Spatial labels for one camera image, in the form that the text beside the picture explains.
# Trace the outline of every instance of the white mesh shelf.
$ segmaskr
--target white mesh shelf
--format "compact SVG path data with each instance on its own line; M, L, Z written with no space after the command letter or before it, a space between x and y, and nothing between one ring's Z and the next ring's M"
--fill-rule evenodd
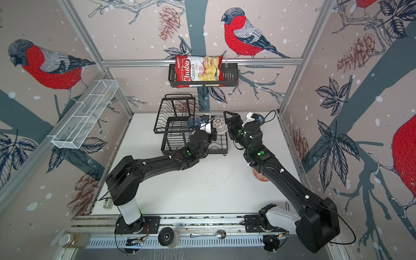
M52 143L58 148L79 149L119 86L115 80L102 79L56 134Z

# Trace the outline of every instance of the red chip bag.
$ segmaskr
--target red chip bag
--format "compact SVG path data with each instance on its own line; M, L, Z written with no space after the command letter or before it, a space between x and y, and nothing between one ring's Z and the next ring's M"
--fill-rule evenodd
M200 56L179 56L175 57L176 80L184 82L192 81L216 81L224 80L221 72L221 62L223 57L200 57ZM218 84L206 86L218 87ZM202 87L202 85L178 85L182 87Z

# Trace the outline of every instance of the red bird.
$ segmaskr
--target red bird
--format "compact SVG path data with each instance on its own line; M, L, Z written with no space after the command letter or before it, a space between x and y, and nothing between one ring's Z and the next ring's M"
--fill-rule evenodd
M225 22L225 42L240 55L254 55L262 52L275 53L282 58L289 58L278 52L276 47L270 44L263 36L263 33L254 27L245 17L241 8L233 7L225 11L221 22Z
M400 215L400 217L407 218L406 210L416 204L416 115L396 131L391 149L393 152L393 167L379 164L377 157L374 154L371 155L375 157L378 168L383 167L395 172L412 192L413 200L406 206L401 205L397 199L390 198L403 209L403 215Z
M94 65L87 59L79 59L65 52L54 52L34 45L28 40L17 40L9 46L9 56L13 65L19 64L40 84L51 89L69 90L81 81L81 74L88 66Z

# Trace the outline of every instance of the white table surface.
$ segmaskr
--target white table surface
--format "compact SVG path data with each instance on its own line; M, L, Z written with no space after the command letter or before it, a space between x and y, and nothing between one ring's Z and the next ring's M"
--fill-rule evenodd
M246 114L240 113L243 121ZM160 150L163 135L153 132L156 116L134 114L111 169L128 155L134 159L163 155ZM261 130L263 144L299 180L278 119L264 124ZM107 190L104 183L98 198ZM243 151L237 150L229 137L227 156L210 154L192 168L147 179L140 184L135 199L143 214L257 213L269 203L285 208L288 202L270 181L261 182L255 178ZM119 214L116 206L107 210L102 207L103 203L96 203L92 215Z

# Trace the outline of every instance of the jar lid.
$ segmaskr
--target jar lid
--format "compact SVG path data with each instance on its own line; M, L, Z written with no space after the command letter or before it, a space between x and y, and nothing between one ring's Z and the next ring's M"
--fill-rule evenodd
M59 245L60 246L67 246L70 243L72 243L73 239L74 239L74 234L66 233L59 239Z

